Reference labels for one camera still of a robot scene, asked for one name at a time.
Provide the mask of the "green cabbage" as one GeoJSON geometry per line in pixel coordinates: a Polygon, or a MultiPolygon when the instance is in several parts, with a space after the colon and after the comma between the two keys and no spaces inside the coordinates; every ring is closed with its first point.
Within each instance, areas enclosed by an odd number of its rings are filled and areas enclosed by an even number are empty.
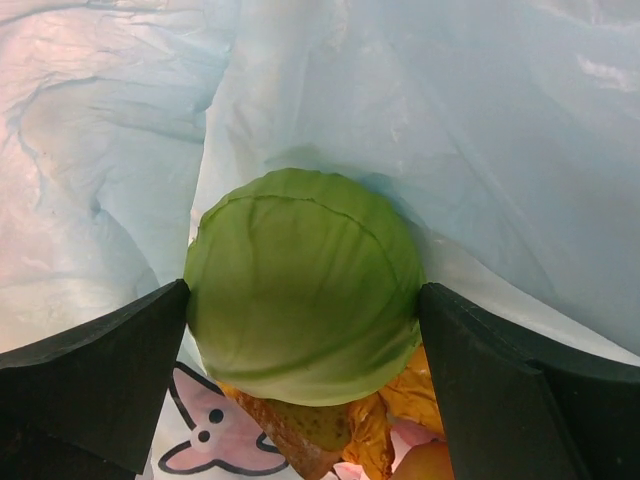
{"type": "Polygon", "coordinates": [[[225,195],[186,258],[189,329],[215,380],[305,406],[376,392],[421,341],[422,261],[384,196],[287,168],[225,195]]]}

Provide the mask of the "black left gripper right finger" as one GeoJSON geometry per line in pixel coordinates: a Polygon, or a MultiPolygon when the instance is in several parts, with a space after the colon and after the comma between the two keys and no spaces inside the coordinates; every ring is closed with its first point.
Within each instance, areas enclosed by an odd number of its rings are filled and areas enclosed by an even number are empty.
{"type": "Polygon", "coordinates": [[[636,479],[639,369],[549,339],[447,287],[419,297],[458,479],[636,479]]]}

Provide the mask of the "yellow orange food piece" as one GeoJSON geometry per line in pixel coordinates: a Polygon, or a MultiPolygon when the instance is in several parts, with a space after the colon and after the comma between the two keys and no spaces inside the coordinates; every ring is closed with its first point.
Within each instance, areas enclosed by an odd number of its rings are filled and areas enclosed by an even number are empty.
{"type": "Polygon", "coordinates": [[[349,406],[351,441],[344,461],[359,466],[364,479],[454,477],[444,425],[423,347],[405,369],[374,394],[349,406]]]}

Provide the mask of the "light blue plastic grocery bag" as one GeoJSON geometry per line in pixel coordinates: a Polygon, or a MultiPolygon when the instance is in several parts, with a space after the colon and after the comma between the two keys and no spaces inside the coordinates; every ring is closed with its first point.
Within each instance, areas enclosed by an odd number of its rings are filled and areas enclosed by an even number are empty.
{"type": "MultiPolygon", "coordinates": [[[[639,369],[635,1],[5,1],[1,356],[182,280],[295,168],[404,217],[428,283],[639,369]]],[[[303,479],[184,329],[134,479],[303,479]]]]}

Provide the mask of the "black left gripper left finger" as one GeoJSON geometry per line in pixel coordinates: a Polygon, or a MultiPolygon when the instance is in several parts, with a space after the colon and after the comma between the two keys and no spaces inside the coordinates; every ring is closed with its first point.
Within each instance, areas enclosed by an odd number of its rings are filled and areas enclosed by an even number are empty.
{"type": "Polygon", "coordinates": [[[182,280],[1,356],[4,479],[144,472],[185,329],[182,280]]]}

